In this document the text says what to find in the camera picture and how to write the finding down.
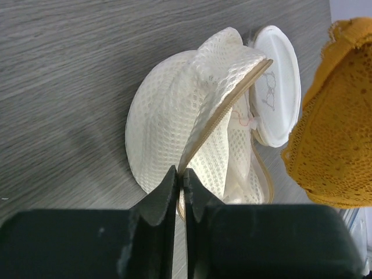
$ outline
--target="red string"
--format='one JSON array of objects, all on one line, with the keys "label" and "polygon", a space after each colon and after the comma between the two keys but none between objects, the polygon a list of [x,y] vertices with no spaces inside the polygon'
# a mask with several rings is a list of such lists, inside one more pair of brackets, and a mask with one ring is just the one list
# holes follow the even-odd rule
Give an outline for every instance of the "red string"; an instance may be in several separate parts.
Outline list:
[{"label": "red string", "polygon": [[236,112],[236,113],[238,114],[238,116],[239,116],[239,124],[240,124],[241,126],[243,126],[243,127],[248,126],[249,123],[253,120],[253,119],[249,119],[249,120],[248,120],[248,123],[247,123],[246,125],[244,125],[244,124],[242,124],[242,122],[241,122],[241,116],[240,116],[240,113],[237,112],[236,110],[233,110],[232,112]]}]

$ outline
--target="wood grain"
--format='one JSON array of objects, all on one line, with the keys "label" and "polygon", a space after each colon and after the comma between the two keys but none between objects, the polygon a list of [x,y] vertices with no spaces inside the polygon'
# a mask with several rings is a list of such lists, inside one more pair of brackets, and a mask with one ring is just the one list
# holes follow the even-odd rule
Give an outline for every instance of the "wood grain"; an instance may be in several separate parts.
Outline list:
[{"label": "wood grain", "polygon": [[[145,194],[128,167],[131,100],[157,63],[231,26],[275,24],[309,88],[331,23],[323,0],[3,0],[0,3],[0,223],[29,208],[128,208]],[[259,146],[275,202],[308,202],[278,149]],[[174,278],[186,278],[176,222]]]}]

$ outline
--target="tan zipper trim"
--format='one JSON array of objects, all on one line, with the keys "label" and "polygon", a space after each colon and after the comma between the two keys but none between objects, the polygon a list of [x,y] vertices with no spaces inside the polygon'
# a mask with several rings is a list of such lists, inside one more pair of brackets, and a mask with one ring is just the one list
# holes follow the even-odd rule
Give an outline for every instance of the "tan zipper trim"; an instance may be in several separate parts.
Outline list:
[{"label": "tan zipper trim", "polygon": [[176,206],[176,209],[177,209],[177,212],[178,212],[178,215],[179,217],[181,218],[181,220],[183,222],[185,222],[185,206],[181,206],[180,205],[180,199],[177,199],[177,206]]},{"label": "tan zipper trim", "polygon": [[273,63],[271,59],[263,60],[258,63],[236,86],[235,88],[227,95],[222,104],[216,109],[213,116],[208,120],[206,128],[203,130],[200,139],[195,143],[195,147],[191,149],[190,154],[187,156],[187,159],[182,165],[178,167],[178,175],[182,176],[185,172],[185,169],[191,159],[199,151],[200,147],[204,144],[210,134],[215,130],[215,128],[220,124],[223,117],[227,112],[234,106],[234,104],[242,97],[242,95],[253,85],[253,83],[270,67]]},{"label": "tan zipper trim", "polygon": [[273,183],[273,180],[271,178],[271,175],[269,173],[269,171],[267,170],[265,164],[263,163],[262,161],[262,158],[261,156],[259,155],[256,147],[255,147],[255,144],[254,144],[254,140],[253,140],[253,137],[251,135],[251,147],[252,147],[252,150],[256,156],[256,160],[258,162],[258,164],[260,165],[261,169],[262,169],[262,172],[266,178],[266,181],[267,181],[267,185],[269,186],[269,202],[268,203],[273,203],[273,200],[274,200],[274,183]]}]

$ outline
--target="mesh laundry bag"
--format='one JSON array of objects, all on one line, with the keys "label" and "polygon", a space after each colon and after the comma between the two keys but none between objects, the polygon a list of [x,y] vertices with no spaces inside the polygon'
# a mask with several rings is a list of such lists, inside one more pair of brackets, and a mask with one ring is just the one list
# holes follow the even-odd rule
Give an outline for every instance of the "mesh laundry bag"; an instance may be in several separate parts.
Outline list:
[{"label": "mesh laundry bag", "polygon": [[[244,46],[233,28],[197,51],[158,64],[139,87],[127,119],[126,150],[138,184],[149,193],[176,165],[180,174],[193,168],[220,199],[225,185],[239,185],[245,193],[239,202],[269,201],[270,191],[258,182],[267,173],[251,152],[256,120],[249,115],[246,92],[270,64],[263,52]],[[231,194],[225,198],[236,201]],[[182,195],[180,205],[182,215]]]}]

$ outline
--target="white wall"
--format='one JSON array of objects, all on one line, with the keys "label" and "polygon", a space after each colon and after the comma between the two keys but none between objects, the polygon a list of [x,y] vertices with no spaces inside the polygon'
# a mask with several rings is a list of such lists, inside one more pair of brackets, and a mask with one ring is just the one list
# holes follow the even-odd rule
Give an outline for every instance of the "white wall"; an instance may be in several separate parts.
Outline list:
[{"label": "white wall", "polygon": [[366,208],[367,243],[372,247],[372,208]]},{"label": "white wall", "polygon": [[372,17],[372,0],[330,0],[332,22],[352,17]]}]

